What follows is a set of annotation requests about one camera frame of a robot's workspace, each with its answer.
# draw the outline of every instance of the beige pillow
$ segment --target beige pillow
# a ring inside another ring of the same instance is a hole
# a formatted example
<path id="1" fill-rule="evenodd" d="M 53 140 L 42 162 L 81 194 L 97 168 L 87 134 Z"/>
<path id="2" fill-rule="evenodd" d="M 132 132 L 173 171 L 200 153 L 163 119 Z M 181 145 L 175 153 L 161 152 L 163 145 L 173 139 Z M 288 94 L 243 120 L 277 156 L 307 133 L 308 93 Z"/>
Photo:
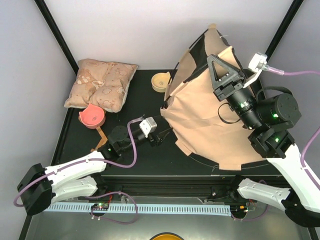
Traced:
<path id="1" fill-rule="evenodd" d="M 89 103 L 108 112 L 119 112 L 126 101 L 129 83 L 138 66 L 83 59 L 66 108 L 86 108 Z"/>

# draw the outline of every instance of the black strap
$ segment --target black strap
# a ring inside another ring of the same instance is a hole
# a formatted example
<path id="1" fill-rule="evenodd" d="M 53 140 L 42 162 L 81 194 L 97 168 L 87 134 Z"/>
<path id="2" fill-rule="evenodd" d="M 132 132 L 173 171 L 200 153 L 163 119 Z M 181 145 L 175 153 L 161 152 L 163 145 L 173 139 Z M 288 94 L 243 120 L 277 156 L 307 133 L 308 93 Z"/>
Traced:
<path id="1" fill-rule="evenodd" d="M 239 121 L 240 121 L 240 118 L 239 118 L 237 121 L 230 122 L 230 121 L 224 120 L 224 119 L 220 116 L 219 110 L 220 110 L 220 108 L 221 108 L 223 105 L 226 105 L 226 104 L 228 104 L 229 107 L 231 107 L 228 102 L 225 102 L 224 104 L 222 104 L 222 105 L 218 108 L 218 116 L 219 116 L 220 120 L 221 120 L 223 123 L 225 123 L 225 124 L 235 124 L 235 123 L 239 122 Z"/>
<path id="2" fill-rule="evenodd" d="M 264 90 L 275 90 L 275 91 L 279 91 L 279 92 L 282 92 L 282 93 L 285 93 L 285 94 L 290 94 L 292 95 L 292 92 L 284 87 L 284 86 L 266 86 L 266 87 L 263 87 L 261 88 L 257 93 L 256 93 L 256 99 L 257 99 L 257 102 L 259 101 L 259 94 L 262 93 Z"/>

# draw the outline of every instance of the gray floor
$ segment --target gray floor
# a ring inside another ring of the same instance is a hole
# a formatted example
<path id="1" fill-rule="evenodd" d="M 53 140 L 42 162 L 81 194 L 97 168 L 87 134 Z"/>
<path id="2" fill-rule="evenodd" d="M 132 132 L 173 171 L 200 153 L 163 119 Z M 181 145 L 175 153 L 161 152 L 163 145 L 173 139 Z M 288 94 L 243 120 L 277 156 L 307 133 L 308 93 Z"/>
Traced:
<path id="1" fill-rule="evenodd" d="M 258 216 L 264 208 L 265 205 L 258 205 L 247 217 Z M 133 215 L 108 217 L 128 221 Z M 252 222 L 234 221 L 226 216 L 141 214 L 130 225 L 92 220 L 88 213 L 42 212 L 32 218 L 26 240 L 149 240 L 162 232 L 176 233 L 185 240 L 310 239 L 306 228 L 271 208 L 263 218 Z"/>

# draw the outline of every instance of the white wall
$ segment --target white wall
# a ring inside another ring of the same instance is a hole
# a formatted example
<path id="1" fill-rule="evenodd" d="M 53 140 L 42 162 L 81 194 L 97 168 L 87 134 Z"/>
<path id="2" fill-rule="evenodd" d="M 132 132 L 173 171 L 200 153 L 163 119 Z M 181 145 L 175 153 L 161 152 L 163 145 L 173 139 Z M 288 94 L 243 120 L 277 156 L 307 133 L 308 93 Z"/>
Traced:
<path id="1" fill-rule="evenodd" d="M 320 1 L 304 1 L 287 32 L 283 36 L 269 65 L 287 72 L 303 70 L 320 71 Z M 299 104 L 302 114 L 296 126 L 290 130 L 300 150 L 320 126 L 320 76 L 279 76 L 262 73 L 262 85 L 289 88 Z M 310 146 L 305 160 L 320 178 L 320 137 Z"/>
<path id="2" fill-rule="evenodd" d="M 34 164 L 50 164 L 75 74 L 33 0 L 0 7 L 0 233 L 18 239 L 26 212 L 13 205 Z"/>
<path id="3" fill-rule="evenodd" d="M 247 66 L 264 52 L 292 0 L 46 0 L 74 58 L 172 69 L 216 23 Z"/>

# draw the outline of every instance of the black tabletop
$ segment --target black tabletop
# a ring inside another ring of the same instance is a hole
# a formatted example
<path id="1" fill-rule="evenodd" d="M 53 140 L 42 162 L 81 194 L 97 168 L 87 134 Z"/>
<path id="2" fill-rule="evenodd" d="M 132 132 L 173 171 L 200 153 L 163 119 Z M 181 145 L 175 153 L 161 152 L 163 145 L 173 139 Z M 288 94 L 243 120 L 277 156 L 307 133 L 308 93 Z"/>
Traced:
<path id="1" fill-rule="evenodd" d="M 166 70 L 137 70 L 129 87 L 126 102 L 118 113 L 106 113 L 106 120 L 101 127 L 108 136 L 118 125 L 126 126 L 127 122 L 145 115 L 159 116 L 160 107 L 164 103 L 164 93 L 152 89 L 151 78 L 156 73 Z M 88 129 L 79 122 L 78 116 L 82 109 L 75 109 L 70 125 L 66 131 L 59 164 L 83 157 L 90 153 L 100 141 L 95 129 Z M 137 123 L 132 130 L 138 129 Z M 208 175 L 279 175 L 279 172 L 267 161 L 249 163 L 242 166 L 242 171 L 219 170 L 218 164 L 198 155 L 186 156 L 175 145 L 175 136 L 169 134 L 160 146 L 151 147 L 145 143 L 137 148 L 138 158 L 132 168 L 111 167 L 104 175 L 121 176 L 208 176 Z M 130 164 L 132 152 L 123 156 L 122 164 Z"/>

